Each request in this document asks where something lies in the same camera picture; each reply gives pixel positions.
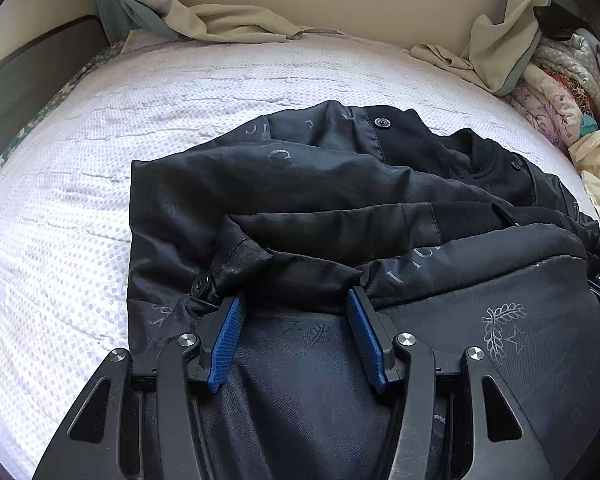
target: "silver screw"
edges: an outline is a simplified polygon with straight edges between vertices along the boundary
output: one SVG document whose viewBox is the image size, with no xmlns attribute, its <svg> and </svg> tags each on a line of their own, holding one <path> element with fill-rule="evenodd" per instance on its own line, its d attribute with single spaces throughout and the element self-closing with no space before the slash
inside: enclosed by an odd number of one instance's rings
<svg viewBox="0 0 600 480">
<path fill-rule="evenodd" d="M 116 348 L 109 352 L 109 359 L 117 363 L 126 357 L 126 352 L 122 348 Z"/>
<path fill-rule="evenodd" d="M 398 343 L 402 346 L 413 346 L 416 344 L 416 336 L 407 332 L 402 332 L 401 334 L 398 334 Z"/>
<path fill-rule="evenodd" d="M 178 338 L 178 343 L 180 346 L 191 346 L 196 343 L 196 339 L 198 339 L 194 334 L 182 334 Z"/>
<path fill-rule="evenodd" d="M 479 361 L 484 357 L 484 352 L 481 348 L 478 348 L 477 346 L 472 346 L 466 351 L 466 353 L 471 359 L 474 359 L 476 361 Z"/>
</svg>

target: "snap button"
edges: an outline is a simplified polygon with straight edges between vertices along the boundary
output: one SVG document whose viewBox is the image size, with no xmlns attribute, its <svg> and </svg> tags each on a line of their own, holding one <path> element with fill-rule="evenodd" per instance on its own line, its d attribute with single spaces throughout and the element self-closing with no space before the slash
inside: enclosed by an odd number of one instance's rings
<svg viewBox="0 0 600 480">
<path fill-rule="evenodd" d="M 385 119 L 384 117 L 378 117 L 375 121 L 374 124 L 378 127 L 378 128 L 388 128 L 389 126 L 391 126 L 391 121 L 389 119 Z"/>
<path fill-rule="evenodd" d="M 209 274 L 208 272 L 201 272 L 195 280 L 193 280 L 193 285 L 191 285 L 191 295 L 194 298 L 199 298 L 202 296 L 209 285 Z"/>
</svg>

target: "white bedsheet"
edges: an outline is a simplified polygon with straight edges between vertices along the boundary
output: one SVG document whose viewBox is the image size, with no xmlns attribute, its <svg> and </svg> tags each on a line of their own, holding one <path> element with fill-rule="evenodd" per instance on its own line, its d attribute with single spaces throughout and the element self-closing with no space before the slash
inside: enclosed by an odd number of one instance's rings
<svg viewBox="0 0 600 480">
<path fill-rule="evenodd" d="M 31 478 L 107 352 L 126 346 L 133 159 L 284 108 L 386 104 L 415 108 L 437 134 L 468 126 L 497 140 L 560 176 L 595 216 L 571 163 L 517 112 L 405 51 L 325 34 L 151 43 L 141 35 L 88 75 L 0 172 L 0 460 L 16 480 Z"/>
</svg>

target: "beige curtain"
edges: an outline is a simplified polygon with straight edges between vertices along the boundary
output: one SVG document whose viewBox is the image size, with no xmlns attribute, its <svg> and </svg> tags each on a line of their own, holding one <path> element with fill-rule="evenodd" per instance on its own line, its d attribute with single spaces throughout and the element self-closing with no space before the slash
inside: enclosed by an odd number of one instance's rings
<svg viewBox="0 0 600 480">
<path fill-rule="evenodd" d="M 472 27 L 471 40 L 460 56 L 443 46 L 423 43 L 415 45 L 411 55 L 489 92 L 499 92 L 514 67 L 520 69 L 517 76 L 522 74 L 526 62 L 523 66 L 516 64 L 525 54 L 531 54 L 528 51 L 538 32 L 534 6 L 549 3 L 550 0 L 507 0 L 502 23 L 494 24 L 487 16 L 480 16 Z"/>
<path fill-rule="evenodd" d="M 160 16 L 183 36 L 223 43 L 285 41 L 308 27 L 299 27 L 269 9 L 205 4 L 186 7 L 178 0 L 135 0 Z"/>
</svg>

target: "blue ridged pad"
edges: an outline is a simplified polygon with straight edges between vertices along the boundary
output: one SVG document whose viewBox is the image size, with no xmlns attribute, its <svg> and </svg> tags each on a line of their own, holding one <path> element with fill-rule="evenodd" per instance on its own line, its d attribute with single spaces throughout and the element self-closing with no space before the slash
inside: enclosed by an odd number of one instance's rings
<svg viewBox="0 0 600 480">
<path fill-rule="evenodd" d="M 238 345 L 245 313 L 244 301 L 240 296 L 236 296 L 231 307 L 229 307 L 229 313 L 226 315 L 224 325 L 220 329 L 218 339 L 211 353 L 211 370 L 206 384 L 212 393 L 218 391 L 218 388 L 229 375 L 229 368 L 234 358 L 235 348 Z"/>
<path fill-rule="evenodd" d="M 365 311 L 352 289 L 347 293 L 347 319 L 365 369 L 366 379 L 381 393 L 388 384 L 382 366 L 382 351 Z"/>
</svg>

